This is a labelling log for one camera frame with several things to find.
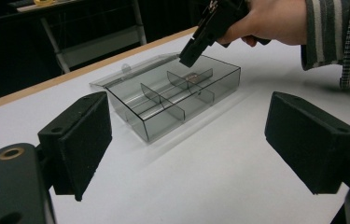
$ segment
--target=white tabletop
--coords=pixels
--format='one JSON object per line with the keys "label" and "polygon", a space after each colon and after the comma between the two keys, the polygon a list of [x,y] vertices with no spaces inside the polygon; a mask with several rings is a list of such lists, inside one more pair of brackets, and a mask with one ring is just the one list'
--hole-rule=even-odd
{"label": "white tabletop", "polygon": [[[38,145],[37,133],[89,83],[160,54],[178,52],[190,36],[140,52],[44,91],[0,106],[0,148]],[[239,90],[152,144],[114,111],[113,141],[83,201],[50,191],[59,223],[330,223],[348,188],[313,195],[266,142],[273,91],[304,98],[350,124],[350,91],[342,68],[301,69],[300,47],[273,41],[250,48],[235,41],[204,54],[242,67]]]}

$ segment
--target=clear plastic box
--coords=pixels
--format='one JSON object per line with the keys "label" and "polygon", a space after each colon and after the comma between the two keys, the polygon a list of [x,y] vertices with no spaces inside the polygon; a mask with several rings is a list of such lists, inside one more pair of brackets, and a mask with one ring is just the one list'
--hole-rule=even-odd
{"label": "clear plastic box", "polygon": [[151,142],[236,91],[240,75],[240,67],[203,55],[188,68],[167,54],[91,84],[107,90],[119,116]]}

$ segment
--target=finger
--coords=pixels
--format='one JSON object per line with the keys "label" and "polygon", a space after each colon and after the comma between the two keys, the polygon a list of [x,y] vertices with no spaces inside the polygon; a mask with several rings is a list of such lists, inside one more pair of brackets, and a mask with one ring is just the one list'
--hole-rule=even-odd
{"label": "finger", "polygon": [[219,38],[217,42],[220,44],[228,44],[238,38],[251,35],[252,31],[249,27],[250,25],[248,24],[248,17],[246,16],[230,26],[226,34]]}
{"label": "finger", "polygon": [[246,43],[253,48],[257,45],[257,39],[254,36],[249,35],[247,37]]}

